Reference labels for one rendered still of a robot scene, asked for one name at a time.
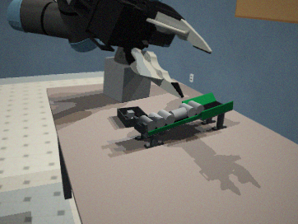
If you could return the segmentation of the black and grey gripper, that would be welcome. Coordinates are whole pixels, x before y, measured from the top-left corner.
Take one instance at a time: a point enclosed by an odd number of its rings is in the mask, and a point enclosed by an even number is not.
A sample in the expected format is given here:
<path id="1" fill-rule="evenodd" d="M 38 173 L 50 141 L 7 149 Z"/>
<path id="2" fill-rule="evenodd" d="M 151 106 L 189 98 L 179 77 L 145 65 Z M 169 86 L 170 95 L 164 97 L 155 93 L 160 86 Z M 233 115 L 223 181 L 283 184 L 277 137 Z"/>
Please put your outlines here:
<path id="1" fill-rule="evenodd" d="M 127 47 L 123 51 L 134 73 L 148 78 L 179 98 L 184 97 L 179 83 L 172 81 L 169 73 L 160 67 L 153 52 L 142 51 L 144 47 L 148 48 L 153 31 L 166 34 L 176 32 L 179 39 L 188 40 L 194 48 L 209 54 L 212 52 L 186 20 L 173 7 L 162 2 L 71 0 L 69 6 L 87 21 L 83 33 L 101 50 L 114 52 L 111 46 Z M 94 38 L 102 40 L 105 45 L 99 44 Z"/>

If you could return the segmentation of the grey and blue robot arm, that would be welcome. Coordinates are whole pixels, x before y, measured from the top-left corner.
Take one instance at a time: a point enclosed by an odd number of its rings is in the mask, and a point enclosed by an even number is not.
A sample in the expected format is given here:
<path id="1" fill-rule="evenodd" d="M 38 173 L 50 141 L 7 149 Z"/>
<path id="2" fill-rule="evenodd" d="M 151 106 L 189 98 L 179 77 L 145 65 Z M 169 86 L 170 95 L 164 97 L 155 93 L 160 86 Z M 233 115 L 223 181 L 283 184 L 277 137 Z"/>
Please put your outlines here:
<path id="1" fill-rule="evenodd" d="M 25 33 L 49 35 L 68 39 L 77 52 L 89 52 L 98 46 L 84 33 L 86 20 L 69 7 L 71 0 L 13 0 L 7 8 L 9 25 Z M 175 34 L 154 30 L 148 44 L 170 47 Z M 125 52 L 118 47 L 114 61 L 129 65 Z"/>

